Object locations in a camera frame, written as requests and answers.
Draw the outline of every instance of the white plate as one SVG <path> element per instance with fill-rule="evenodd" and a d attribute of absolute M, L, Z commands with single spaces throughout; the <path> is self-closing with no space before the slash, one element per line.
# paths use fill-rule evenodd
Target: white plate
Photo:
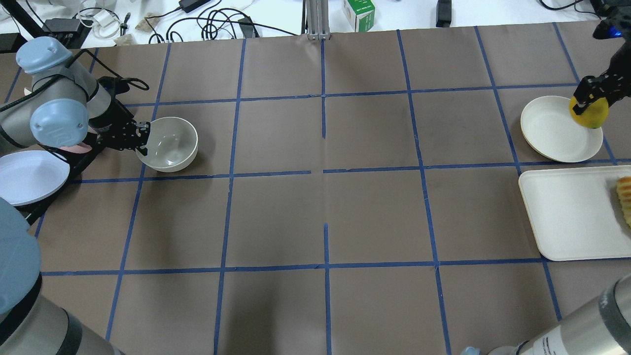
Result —
<path fill-rule="evenodd" d="M 0 197 L 13 206 L 28 205 L 55 193 L 70 165 L 49 152 L 27 150 L 0 157 Z"/>
<path fill-rule="evenodd" d="M 550 260 L 631 256 L 616 182 L 631 166 L 526 171 L 519 188 L 539 251 Z"/>
<path fill-rule="evenodd" d="M 544 157 L 575 163 L 590 159 L 603 145 L 601 128 L 585 128 L 572 119 L 570 99 L 542 96 L 521 112 L 521 131 L 528 144 Z"/>

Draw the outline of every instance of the green and white box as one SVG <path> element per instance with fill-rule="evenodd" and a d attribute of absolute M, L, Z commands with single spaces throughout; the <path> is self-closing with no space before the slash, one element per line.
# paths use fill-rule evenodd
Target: green and white box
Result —
<path fill-rule="evenodd" d="M 375 5 L 371 0 L 344 0 L 344 14 L 355 32 L 366 32 L 375 24 Z"/>

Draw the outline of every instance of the white bowl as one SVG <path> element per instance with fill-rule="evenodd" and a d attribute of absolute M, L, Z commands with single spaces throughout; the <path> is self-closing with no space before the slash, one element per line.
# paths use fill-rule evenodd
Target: white bowl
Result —
<path fill-rule="evenodd" d="M 189 121 L 179 117 L 162 117 L 151 122 L 146 147 L 146 157 L 136 151 L 140 161 L 157 171 L 175 172 L 195 159 L 199 138 Z"/>
<path fill-rule="evenodd" d="M 570 99 L 542 96 L 521 112 L 524 138 L 539 154 L 565 163 L 590 159 L 603 145 L 601 128 L 586 128 L 570 115 Z"/>

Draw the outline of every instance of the lemon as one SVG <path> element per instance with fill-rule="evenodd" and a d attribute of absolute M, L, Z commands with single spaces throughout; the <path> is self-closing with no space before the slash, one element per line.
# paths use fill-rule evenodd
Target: lemon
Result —
<path fill-rule="evenodd" d="M 576 102 L 575 97 L 570 99 L 570 115 L 576 123 L 587 128 L 598 128 L 603 125 L 609 114 L 609 103 L 607 103 L 606 98 L 601 97 L 596 100 L 580 115 L 577 115 L 572 109 Z"/>

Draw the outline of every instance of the blue grid line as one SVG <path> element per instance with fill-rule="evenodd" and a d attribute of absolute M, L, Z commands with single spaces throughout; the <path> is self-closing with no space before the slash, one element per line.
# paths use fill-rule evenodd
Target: blue grid line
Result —
<path fill-rule="evenodd" d="M 267 100 L 300 100 L 300 99 L 312 99 L 314 97 L 320 97 L 320 95 L 291 95 L 291 96 L 269 96 L 269 97 L 245 97 L 241 99 L 244 101 L 267 101 Z"/>
<path fill-rule="evenodd" d="M 42 276 L 118 275 L 120 270 L 42 271 Z"/>
<path fill-rule="evenodd" d="M 140 181 L 138 177 L 117 177 L 113 179 L 84 179 L 84 180 L 73 180 L 71 184 L 99 184 L 99 183 L 137 183 Z"/>
<path fill-rule="evenodd" d="M 558 88 L 558 87 L 575 87 L 576 83 L 565 84 L 532 84 L 532 85 L 504 85 L 497 86 L 498 90 L 514 89 L 514 88 Z"/>
<path fill-rule="evenodd" d="M 331 269 L 329 267 L 329 224 L 324 224 L 324 303 L 326 309 L 326 354 L 333 354 L 331 335 Z"/>
<path fill-rule="evenodd" d="M 245 44 L 243 39 L 241 46 L 241 59 L 239 62 L 239 81 L 237 82 L 237 100 L 235 101 L 235 120 L 232 129 L 232 150 L 230 152 L 230 183 L 228 184 L 228 202 L 226 204 L 226 222 L 223 230 L 223 246 L 221 248 L 221 267 L 226 267 L 226 257 L 228 254 L 228 231 L 230 230 L 230 213 L 232 208 L 232 189 L 234 185 L 235 174 L 235 153 L 237 149 L 237 131 L 239 128 L 239 108 L 241 106 L 241 85 L 243 84 L 243 67 L 245 62 Z M 217 311 L 215 316 L 215 339 L 213 343 L 213 354 L 217 355 L 219 351 L 219 331 L 221 325 L 221 305 L 223 303 L 223 283 L 225 280 L 225 272 L 219 274 L 219 287 L 217 290 Z"/>
<path fill-rule="evenodd" d="M 418 166 L 394 166 L 394 167 L 359 167 L 353 169 L 324 169 L 324 174 L 338 174 L 341 172 L 374 172 L 374 171 L 406 171 L 420 170 Z"/>
<path fill-rule="evenodd" d="M 452 265 L 503 265 L 503 264 L 532 264 L 543 263 L 541 258 L 524 258 L 524 259 L 488 259 L 488 260 L 444 260 L 440 262 L 441 266 Z"/>
<path fill-rule="evenodd" d="M 505 167 L 505 166 L 514 167 L 515 163 L 513 163 L 513 162 L 506 162 L 506 163 L 428 165 L 428 166 L 425 166 L 424 169 L 428 169 L 428 170 L 432 170 L 432 169 L 464 169 L 464 168 L 468 168 L 468 167 Z"/>
<path fill-rule="evenodd" d="M 502 102 L 500 101 L 500 95 L 497 92 L 497 87 L 495 86 L 495 79 L 493 77 L 493 72 L 491 71 L 491 66 L 488 62 L 487 51 L 484 49 L 484 43 L 482 42 L 482 37 L 480 36 L 480 30 L 478 29 L 477 26 L 474 27 L 474 30 L 475 30 L 475 35 L 478 38 L 478 44 L 480 45 L 480 51 L 482 52 L 484 65 L 487 67 L 488 78 L 491 81 L 491 86 L 493 87 L 493 94 L 495 96 L 495 102 L 497 103 L 497 109 L 499 110 L 500 117 L 502 118 L 502 125 L 504 126 L 504 131 L 506 133 L 506 139 L 508 139 L 508 142 L 509 142 L 510 153 L 513 156 L 513 161 L 515 163 L 515 168 L 517 168 L 517 173 L 521 175 L 521 167 L 519 166 L 519 159 L 517 158 L 515 145 L 513 144 L 512 137 L 510 135 L 510 128 L 509 128 L 508 122 L 506 121 L 504 108 L 502 107 Z"/>
<path fill-rule="evenodd" d="M 436 239 L 434 235 L 433 222 L 432 222 L 432 210 L 430 208 L 429 195 L 427 193 L 427 180 L 425 178 L 425 169 L 423 164 L 423 157 L 421 155 L 421 148 L 418 142 L 418 130 L 416 129 L 416 113 L 414 111 L 414 101 L 412 100 L 412 89 L 410 86 L 410 74 L 408 73 L 408 63 L 405 58 L 405 50 L 403 49 L 403 40 L 401 38 L 401 31 L 396 30 L 396 35 L 399 40 L 399 50 L 401 51 L 401 60 L 403 62 L 403 71 L 405 73 L 405 83 L 408 90 L 408 102 L 410 103 L 410 116 L 412 120 L 412 130 L 414 133 L 414 141 L 416 146 L 416 157 L 418 158 L 418 166 L 421 167 L 421 186 L 423 188 L 423 199 L 425 200 L 425 213 L 427 214 L 427 225 L 430 233 L 430 242 L 432 245 L 432 258 L 433 265 L 435 267 L 436 277 L 436 290 L 438 293 L 438 300 L 440 306 L 440 319 L 442 321 L 442 331 L 445 338 L 445 350 L 447 355 L 451 355 L 451 341 L 449 340 L 449 329 L 447 328 L 447 314 L 445 311 L 445 300 L 442 293 L 442 281 L 440 279 L 440 263 L 438 258 L 438 251 L 436 249 Z"/>
<path fill-rule="evenodd" d="M 396 91 L 373 91 L 373 92 L 346 92 L 346 93 L 327 93 L 326 97 L 347 97 L 347 96 L 374 96 L 374 95 L 397 95 L 400 93 L 407 93 L 406 90 Z"/>
<path fill-rule="evenodd" d="M 217 102 L 236 102 L 237 99 L 216 99 L 216 100 L 191 100 L 191 101 L 171 101 L 171 102 L 161 102 L 160 106 L 170 106 L 170 105 L 194 105 L 194 104 L 215 104 Z"/>
<path fill-rule="evenodd" d="M 11 87 L 9 88 L 9 92 L 6 94 L 6 98 L 4 98 L 4 103 L 9 102 L 11 98 L 11 94 L 13 93 L 13 89 L 15 89 L 15 84 L 18 82 L 18 78 L 20 77 L 20 73 L 22 72 L 22 68 L 18 68 L 18 72 L 15 74 L 13 78 L 13 83 L 11 83 Z"/>
<path fill-rule="evenodd" d="M 585 160 L 583 162 L 579 162 L 579 163 L 561 163 L 561 162 L 554 162 L 554 161 L 549 161 L 549 162 L 520 162 L 519 165 L 520 166 L 538 166 L 538 165 L 558 165 L 558 166 L 563 166 L 563 165 L 571 165 L 571 164 L 602 164 L 602 163 L 610 163 L 611 160 L 610 159 L 593 159 L 593 160 Z"/>
<path fill-rule="evenodd" d="M 140 175 L 144 174 L 144 164 L 140 169 Z M 121 284 L 123 270 L 125 270 L 125 263 L 127 262 L 127 252 L 129 251 L 129 243 L 131 242 L 131 234 L 134 227 L 134 221 L 136 220 L 136 211 L 138 210 L 138 203 L 140 201 L 140 191 L 143 186 L 143 180 L 138 181 L 138 188 L 136 189 L 136 197 L 134 199 L 134 206 L 131 209 L 131 218 L 129 219 L 129 227 L 127 228 L 127 238 L 125 238 L 125 246 L 123 247 L 121 266 L 118 271 L 118 278 L 116 280 L 116 288 L 114 289 L 114 299 L 112 300 L 112 308 L 110 309 L 110 318 L 107 322 L 107 331 L 105 333 L 105 340 L 110 340 L 112 335 L 112 326 L 114 325 L 114 316 L 116 314 L 116 306 L 118 304 L 119 294 L 121 293 Z"/>
<path fill-rule="evenodd" d="M 158 93 L 156 95 L 156 102 L 153 107 L 153 114 L 151 116 L 152 121 L 155 120 L 156 114 L 158 112 L 158 103 L 160 103 L 160 96 L 162 95 L 162 87 L 164 85 L 164 77 L 167 74 L 167 64 L 168 64 L 168 57 L 170 53 L 171 53 L 171 44 L 168 44 L 167 53 L 164 58 L 164 65 L 162 67 L 162 74 L 160 76 L 160 86 L 158 87 Z M 124 274 L 123 271 L 125 270 L 125 264 L 127 262 L 127 253 L 129 252 L 129 243 L 131 242 L 131 235 L 134 228 L 134 222 L 136 220 L 136 212 L 138 211 L 138 203 L 140 201 L 140 192 L 143 189 L 143 177 L 144 177 L 145 168 L 146 168 L 146 165 L 144 164 L 140 168 L 140 176 L 138 178 L 139 179 L 138 188 L 136 189 L 136 197 L 134 199 L 134 206 L 131 209 L 131 217 L 129 219 L 129 229 L 127 230 L 127 238 L 125 239 L 125 246 L 122 252 L 121 267 L 119 268 L 119 275 L 118 275 L 118 279 L 116 280 L 116 288 L 114 290 L 114 299 L 112 300 L 112 309 L 110 310 L 110 318 L 107 322 L 107 331 L 105 333 L 106 340 L 109 340 L 110 336 L 112 335 L 112 326 L 114 325 L 114 316 L 116 314 L 116 306 L 118 304 L 118 298 L 121 292 L 122 277 Z"/>
<path fill-rule="evenodd" d="M 322 76 L 322 139 L 326 139 L 326 72 L 324 63 L 324 40 L 320 41 L 320 71 Z"/>
<path fill-rule="evenodd" d="M 561 316 L 561 309 L 558 306 L 557 293 L 554 290 L 554 283 L 552 282 L 552 276 L 550 275 L 548 262 L 543 261 L 541 265 L 543 266 L 543 272 L 546 274 L 546 281 L 548 282 L 548 288 L 550 289 L 550 297 L 552 298 L 552 306 L 554 307 L 554 312 L 557 316 L 557 320 L 561 321 L 563 317 Z"/>
<path fill-rule="evenodd" d="M 98 57 L 98 48 L 94 50 L 94 56 Z M 94 64 L 96 63 L 97 63 L 97 59 L 93 57 L 92 63 L 90 63 L 90 68 L 88 69 L 88 72 L 90 72 L 90 74 L 92 74 L 92 71 L 94 70 Z"/>
<path fill-rule="evenodd" d="M 616 162 L 631 162 L 631 159 L 616 159 Z M 585 160 L 581 164 L 604 164 L 611 163 L 611 159 L 593 159 Z M 571 165 L 562 162 L 520 162 L 520 166 L 564 166 Z M 480 167 L 513 167 L 515 163 L 502 162 L 502 163 L 475 163 L 475 164 L 444 164 L 444 165 L 426 165 L 423 167 L 425 170 L 436 169 L 466 169 L 466 168 L 480 168 Z M 399 166 L 399 167 L 361 167 L 351 169 L 324 169 L 323 174 L 341 174 L 347 172 L 380 172 L 380 171 L 414 171 L 420 170 L 418 166 Z M 310 170 L 301 171 L 268 171 L 268 172 L 243 172 L 234 174 L 234 178 L 253 178 L 258 176 L 286 176 L 286 175 L 306 175 L 312 174 Z M 178 176 L 150 176 L 143 177 L 143 181 L 166 181 L 166 180 L 197 180 L 197 179 L 226 179 L 230 174 L 215 174 L 215 175 L 178 175 Z M 100 183 L 136 183 L 140 180 L 138 177 L 117 177 L 112 179 L 85 179 L 74 180 L 72 184 L 100 184 Z"/>
<path fill-rule="evenodd" d="M 574 87 L 575 83 L 559 83 L 559 84 L 534 84 L 534 85 L 505 85 L 497 86 L 498 90 L 506 89 L 520 89 L 520 88 L 553 88 L 553 87 Z M 457 91 L 478 91 L 478 90 L 493 90 L 493 87 L 465 87 L 465 88 L 430 88 L 430 89 L 415 89 L 412 93 L 427 93 L 427 92 L 457 92 Z M 294 95 L 294 96 L 269 96 L 269 97 L 242 97 L 241 102 L 251 101 L 266 101 L 266 100 L 297 100 L 297 99 L 311 99 L 314 97 L 353 97 L 353 96 L 374 96 L 374 95 L 398 95 L 407 93 L 407 90 L 394 90 L 394 91 L 375 91 L 375 92 L 346 92 L 346 93 L 312 93 L 308 95 Z M 217 102 L 236 102 L 237 99 L 214 99 L 214 100 L 192 100 L 192 101 L 171 101 L 160 102 L 160 106 L 168 105 L 193 105 L 193 104 L 215 104 Z M 126 107 L 144 107 L 153 106 L 154 103 L 142 103 L 142 104 L 126 104 Z"/>
<path fill-rule="evenodd" d="M 42 224 L 44 223 L 44 217 L 46 216 L 46 213 L 42 214 L 42 216 L 39 218 L 39 222 L 37 222 L 37 228 L 35 229 L 35 235 L 34 237 L 37 239 L 39 238 L 39 233 L 42 230 Z"/>
<path fill-rule="evenodd" d="M 125 107 L 148 107 L 154 105 L 155 104 L 125 104 Z"/>
<path fill-rule="evenodd" d="M 375 268 L 375 267 L 428 267 L 435 266 L 429 262 L 377 262 L 377 263 L 335 263 L 329 264 L 329 268 Z"/>
<path fill-rule="evenodd" d="M 565 53 L 565 57 L 567 58 L 568 64 L 570 64 L 570 69 L 572 69 L 572 74 L 574 75 L 574 79 L 576 79 L 576 83 L 581 81 L 579 74 L 576 72 L 576 68 L 574 67 L 574 63 L 572 63 L 572 58 L 570 57 L 570 52 L 567 50 L 565 46 L 565 42 L 563 41 L 563 37 L 561 36 L 561 31 L 558 30 L 558 26 L 556 22 L 552 23 L 554 27 L 554 31 L 557 33 L 558 41 L 561 44 L 561 48 L 563 48 L 563 53 Z"/>
<path fill-rule="evenodd" d="M 479 90 L 491 90 L 492 87 L 469 87 L 469 88 L 434 88 L 434 89 L 417 89 L 412 90 L 413 93 L 425 93 L 425 92 L 455 92 L 455 91 L 479 91 Z"/>
<path fill-rule="evenodd" d="M 213 272 L 274 272 L 287 270 L 316 270 L 334 268 L 393 268 L 393 267 L 434 267 L 432 260 L 416 262 L 368 262 L 368 263 L 327 263 L 328 257 L 328 225 L 325 232 L 327 239 L 325 245 L 325 263 L 322 264 L 295 264 L 280 266 L 259 266 L 259 267 L 197 267 L 197 268 L 156 268 L 156 269 L 132 269 L 123 270 L 124 275 L 141 274 L 190 274 L 190 273 L 213 273 Z M 596 260 L 631 260 L 631 258 L 596 259 Z M 531 263 L 557 263 L 541 258 L 514 258 L 514 259 L 479 259 L 479 260 L 442 260 L 440 266 L 454 265 L 507 265 L 507 264 L 531 264 Z M 120 270 L 57 270 L 42 272 L 44 276 L 68 276 L 68 275 L 118 275 Z"/>
<path fill-rule="evenodd" d="M 221 179 L 229 178 L 229 174 L 217 175 L 181 175 L 181 176 L 152 176 L 144 177 L 145 181 L 165 181 L 165 180 L 198 180 L 198 179 Z"/>
<path fill-rule="evenodd" d="M 311 170 L 299 170 L 299 171 L 273 171 L 273 172 L 242 172 L 239 174 L 233 174 L 238 178 L 253 178 L 256 176 L 284 176 L 284 175 L 308 175 L 311 174 Z"/>
<path fill-rule="evenodd" d="M 125 275 L 198 274 L 220 272 L 220 267 L 163 268 L 149 270 L 125 270 Z"/>

